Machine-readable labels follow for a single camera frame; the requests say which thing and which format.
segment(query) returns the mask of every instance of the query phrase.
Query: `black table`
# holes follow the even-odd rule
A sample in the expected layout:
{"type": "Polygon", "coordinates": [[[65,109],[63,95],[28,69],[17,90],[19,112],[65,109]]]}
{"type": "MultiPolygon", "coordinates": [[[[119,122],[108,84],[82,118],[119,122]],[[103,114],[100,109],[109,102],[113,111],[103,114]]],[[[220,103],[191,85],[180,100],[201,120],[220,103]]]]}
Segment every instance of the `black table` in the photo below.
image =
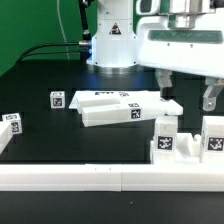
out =
{"type": "MultiPolygon", "coordinates": [[[[204,78],[173,75],[184,107],[179,132],[200,134],[204,78]]],[[[146,164],[154,120],[85,128],[68,109],[76,90],[151,90],[154,70],[125,75],[87,71],[78,61],[24,61],[0,77],[0,115],[19,112],[23,134],[12,138],[0,164],[146,164]],[[50,92],[66,93],[66,108],[50,108],[50,92]]],[[[0,223],[223,223],[224,194],[196,192],[1,192],[0,223]]]]}

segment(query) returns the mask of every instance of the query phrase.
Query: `white robot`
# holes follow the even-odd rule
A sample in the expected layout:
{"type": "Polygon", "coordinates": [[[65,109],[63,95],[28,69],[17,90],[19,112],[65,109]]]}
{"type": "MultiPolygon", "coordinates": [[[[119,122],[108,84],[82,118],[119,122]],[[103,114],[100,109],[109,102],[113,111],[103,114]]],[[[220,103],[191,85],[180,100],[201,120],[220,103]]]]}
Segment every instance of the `white robot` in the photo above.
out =
{"type": "Polygon", "coordinates": [[[143,18],[136,35],[133,3],[98,0],[89,68],[110,74],[156,68],[162,89],[172,87],[172,71],[206,76],[203,109],[214,110],[224,87],[224,1],[137,0],[136,12],[143,18]]]}

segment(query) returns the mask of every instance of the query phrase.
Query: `metal bracket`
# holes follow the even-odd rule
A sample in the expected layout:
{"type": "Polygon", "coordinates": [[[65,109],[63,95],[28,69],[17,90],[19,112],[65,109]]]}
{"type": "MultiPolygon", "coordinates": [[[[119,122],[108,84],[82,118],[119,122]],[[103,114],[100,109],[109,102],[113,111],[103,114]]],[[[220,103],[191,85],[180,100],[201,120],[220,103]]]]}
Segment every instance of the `metal bracket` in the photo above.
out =
{"type": "Polygon", "coordinates": [[[203,110],[213,111],[216,108],[216,98],[224,88],[224,79],[207,77],[205,83],[208,88],[203,95],[203,110]]]}
{"type": "Polygon", "coordinates": [[[173,98],[173,85],[170,76],[173,74],[170,70],[156,69],[156,79],[160,87],[162,98],[169,100],[173,98]]]}

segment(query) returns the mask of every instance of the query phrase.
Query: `marker sticker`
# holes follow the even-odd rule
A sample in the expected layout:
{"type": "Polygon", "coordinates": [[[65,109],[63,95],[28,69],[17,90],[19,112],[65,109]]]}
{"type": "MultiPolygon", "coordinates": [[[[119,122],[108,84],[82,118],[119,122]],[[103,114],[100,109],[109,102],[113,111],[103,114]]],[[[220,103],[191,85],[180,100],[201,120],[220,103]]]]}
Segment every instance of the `marker sticker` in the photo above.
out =
{"type": "Polygon", "coordinates": [[[157,148],[160,150],[172,150],[173,138],[158,136],[158,147],[157,148]]]}
{"type": "Polygon", "coordinates": [[[14,119],[17,119],[16,114],[12,114],[12,115],[7,115],[6,116],[6,120],[14,120],[14,119]]]}
{"type": "Polygon", "coordinates": [[[114,24],[109,34],[112,35],[121,35],[120,28],[118,27],[117,23],[114,24]]]}
{"type": "Polygon", "coordinates": [[[141,119],[141,109],[131,110],[131,119],[141,119]]]}
{"type": "Polygon", "coordinates": [[[119,92],[119,95],[120,95],[120,97],[129,96],[129,94],[126,92],[119,92]]]}
{"type": "Polygon", "coordinates": [[[209,138],[208,151],[223,151],[224,138],[209,138]]]}
{"type": "Polygon", "coordinates": [[[19,132],[19,123],[18,122],[12,122],[11,125],[12,125],[12,132],[13,133],[19,132]]]}
{"type": "Polygon", "coordinates": [[[130,103],[128,105],[129,105],[129,107],[139,107],[139,105],[137,103],[130,103]]]}
{"type": "Polygon", "coordinates": [[[54,107],[62,106],[62,98],[53,98],[53,106],[54,107]]]}
{"type": "Polygon", "coordinates": [[[109,95],[109,94],[114,94],[114,92],[95,92],[95,95],[109,95]]]}

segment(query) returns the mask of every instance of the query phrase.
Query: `white wooden block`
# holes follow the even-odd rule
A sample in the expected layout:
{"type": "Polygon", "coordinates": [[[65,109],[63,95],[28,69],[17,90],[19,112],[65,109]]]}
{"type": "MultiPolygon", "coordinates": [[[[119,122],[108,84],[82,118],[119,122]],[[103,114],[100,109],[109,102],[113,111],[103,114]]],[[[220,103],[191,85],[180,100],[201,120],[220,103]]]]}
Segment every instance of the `white wooden block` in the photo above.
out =
{"type": "Polygon", "coordinates": [[[176,163],[199,163],[200,135],[194,138],[191,133],[177,133],[176,163]]]}
{"type": "Polygon", "coordinates": [[[12,127],[10,122],[0,122],[0,154],[12,138],[12,127]]]}
{"type": "Polygon", "coordinates": [[[76,91],[70,109],[77,109],[79,114],[82,108],[103,106],[128,102],[146,102],[147,100],[159,99],[160,92],[143,91],[76,91]]]}
{"type": "Polygon", "coordinates": [[[65,92],[64,91],[51,92],[50,103],[52,109],[65,108],[65,92]]]}
{"type": "Polygon", "coordinates": [[[157,116],[166,115],[171,107],[172,113],[174,113],[175,109],[177,115],[183,112],[183,108],[174,101],[164,103],[160,99],[153,99],[147,101],[147,103],[135,101],[132,103],[84,107],[82,109],[82,120],[86,127],[150,120],[155,119],[157,116]]]}
{"type": "Polygon", "coordinates": [[[122,191],[222,191],[224,168],[196,165],[125,165],[122,191]]]}
{"type": "Polygon", "coordinates": [[[75,96],[79,114],[82,113],[83,107],[120,103],[120,96],[116,91],[78,91],[76,92],[75,96]]]}
{"type": "Polygon", "coordinates": [[[155,122],[155,135],[176,135],[178,119],[176,116],[157,116],[155,122]]]}
{"type": "Polygon", "coordinates": [[[22,133],[22,123],[19,113],[4,114],[2,115],[2,120],[11,123],[13,135],[22,133]]]}
{"type": "Polygon", "coordinates": [[[1,166],[0,190],[121,191],[120,165],[28,166],[1,166]]]}
{"type": "Polygon", "coordinates": [[[203,117],[201,162],[224,166],[224,117],[222,116],[203,117]]]}
{"type": "Polygon", "coordinates": [[[176,162],[176,137],[178,120],[176,116],[158,116],[155,122],[155,136],[151,144],[151,160],[155,165],[176,162]]]}

